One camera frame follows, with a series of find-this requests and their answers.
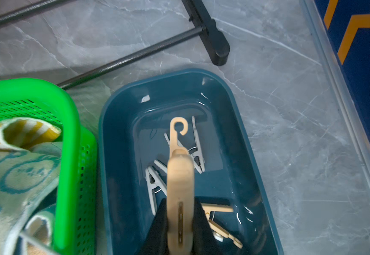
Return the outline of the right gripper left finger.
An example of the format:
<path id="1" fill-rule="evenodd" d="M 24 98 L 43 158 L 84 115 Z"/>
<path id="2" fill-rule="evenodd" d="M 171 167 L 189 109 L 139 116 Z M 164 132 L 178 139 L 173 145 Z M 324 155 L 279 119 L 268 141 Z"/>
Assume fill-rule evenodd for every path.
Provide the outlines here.
<path id="1" fill-rule="evenodd" d="M 158 207 L 147 237 L 137 255 L 168 255 L 167 202 L 163 199 Z"/>

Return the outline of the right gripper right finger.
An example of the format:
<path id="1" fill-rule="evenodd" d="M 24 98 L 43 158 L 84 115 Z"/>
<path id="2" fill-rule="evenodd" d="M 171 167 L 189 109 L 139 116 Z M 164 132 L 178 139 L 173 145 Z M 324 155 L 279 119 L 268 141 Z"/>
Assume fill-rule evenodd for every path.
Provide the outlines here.
<path id="1" fill-rule="evenodd" d="M 193 230 L 193 255 L 222 255 L 221 248 L 217 244 L 212 230 L 205 217 L 200 201 L 194 199 L 194 215 L 192 222 Z"/>

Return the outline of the orange clothespin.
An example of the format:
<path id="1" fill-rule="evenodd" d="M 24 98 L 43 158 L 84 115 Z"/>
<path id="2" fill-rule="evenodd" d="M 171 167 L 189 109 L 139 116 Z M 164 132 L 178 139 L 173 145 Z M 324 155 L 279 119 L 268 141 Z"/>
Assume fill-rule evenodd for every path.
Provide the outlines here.
<path id="1" fill-rule="evenodd" d="M 243 243 L 231 234 L 225 227 L 224 224 L 220 221 L 215 220 L 216 213 L 232 213 L 233 208 L 228 205 L 219 205 L 219 204 L 201 204 L 204 210 L 208 224 L 213 232 L 214 238 L 219 242 L 224 242 L 225 239 L 231 240 L 231 242 L 238 248 L 243 248 Z"/>
<path id="2" fill-rule="evenodd" d="M 188 132 L 188 122 L 175 117 L 170 123 L 170 159 L 167 165 L 167 246 L 171 255 L 189 255 L 193 247 L 194 166 L 178 135 Z"/>

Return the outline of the beige clothespin towel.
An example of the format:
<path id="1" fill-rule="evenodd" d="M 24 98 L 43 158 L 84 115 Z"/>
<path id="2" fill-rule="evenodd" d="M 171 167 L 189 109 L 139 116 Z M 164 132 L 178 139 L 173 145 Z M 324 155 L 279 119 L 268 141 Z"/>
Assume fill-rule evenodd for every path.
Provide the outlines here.
<path id="1" fill-rule="evenodd" d="M 192 116 L 192 128 L 193 128 L 193 135 L 195 140 L 195 146 L 189 149 L 191 156 L 193 157 L 193 161 L 195 163 L 195 169 L 198 171 L 199 174 L 205 172 L 205 161 L 203 157 L 203 152 L 201 149 L 199 134 L 196 128 L 195 117 Z"/>
<path id="2" fill-rule="evenodd" d="M 167 194 L 167 185 L 163 181 L 159 173 L 152 166 L 149 166 L 145 169 L 145 176 L 151 212 L 155 216 L 157 212 L 157 200 L 155 190 L 159 189 L 163 192 L 163 194 Z"/>

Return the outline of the bunny pattern towel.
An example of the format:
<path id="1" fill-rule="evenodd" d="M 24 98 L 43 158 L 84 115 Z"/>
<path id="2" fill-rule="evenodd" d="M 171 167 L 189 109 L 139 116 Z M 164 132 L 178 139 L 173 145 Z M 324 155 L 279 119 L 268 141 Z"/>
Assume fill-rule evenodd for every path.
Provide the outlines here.
<path id="1" fill-rule="evenodd" d="M 52 245 L 62 147 L 47 142 L 30 151 L 0 152 L 0 255 L 46 253 L 22 239 L 22 232 Z"/>

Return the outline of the yellow striped towel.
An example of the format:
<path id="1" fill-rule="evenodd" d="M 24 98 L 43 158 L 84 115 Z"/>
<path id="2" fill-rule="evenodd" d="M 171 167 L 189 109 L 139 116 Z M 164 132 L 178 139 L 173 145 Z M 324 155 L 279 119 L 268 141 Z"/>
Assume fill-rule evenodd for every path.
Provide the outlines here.
<path id="1" fill-rule="evenodd" d="M 45 142 L 53 142 L 61 129 L 49 122 L 33 118 L 12 118 L 0 121 L 0 152 L 21 152 Z"/>

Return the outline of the white wire hanger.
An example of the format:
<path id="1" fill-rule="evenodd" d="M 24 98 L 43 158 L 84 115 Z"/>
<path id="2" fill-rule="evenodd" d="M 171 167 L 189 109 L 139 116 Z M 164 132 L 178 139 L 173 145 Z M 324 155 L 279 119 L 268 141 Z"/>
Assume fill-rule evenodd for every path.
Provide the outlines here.
<path id="1" fill-rule="evenodd" d="M 48 255 L 60 255 L 56 251 L 54 251 L 52 248 L 45 245 L 43 242 L 38 240 L 37 238 L 29 235 L 25 231 L 21 231 L 19 236 L 24 239 L 27 243 L 32 244 L 35 247 L 38 247 L 40 250 L 44 251 Z"/>

